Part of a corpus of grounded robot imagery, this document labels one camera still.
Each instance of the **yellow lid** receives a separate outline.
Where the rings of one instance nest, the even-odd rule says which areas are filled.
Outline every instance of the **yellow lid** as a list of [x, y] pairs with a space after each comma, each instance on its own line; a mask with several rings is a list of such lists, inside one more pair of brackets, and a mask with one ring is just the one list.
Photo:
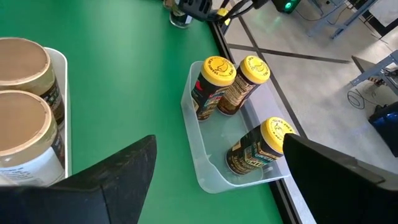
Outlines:
[[203, 63], [201, 74], [213, 85], [228, 86], [235, 80], [236, 69], [229, 60], [220, 56], [211, 56]]
[[[226, 16], [228, 14], [228, 12], [229, 12], [228, 9], [220, 8], [217, 11], [217, 15], [224, 17], [224, 16]], [[227, 25], [227, 26], [229, 25], [230, 22], [231, 22], [231, 19], [227, 19], [227, 20], [224, 21], [225, 25]]]
[[271, 117], [261, 124], [261, 134], [265, 142], [278, 153], [283, 154], [283, 143], [285, 134], [295, 131], [291, 125], [282, 118]]
[[247, 56], [241, 62], [243, 75], [255, 84], [263, 84], [269, 79], [271, 71], [268, 65], [257, 56]]

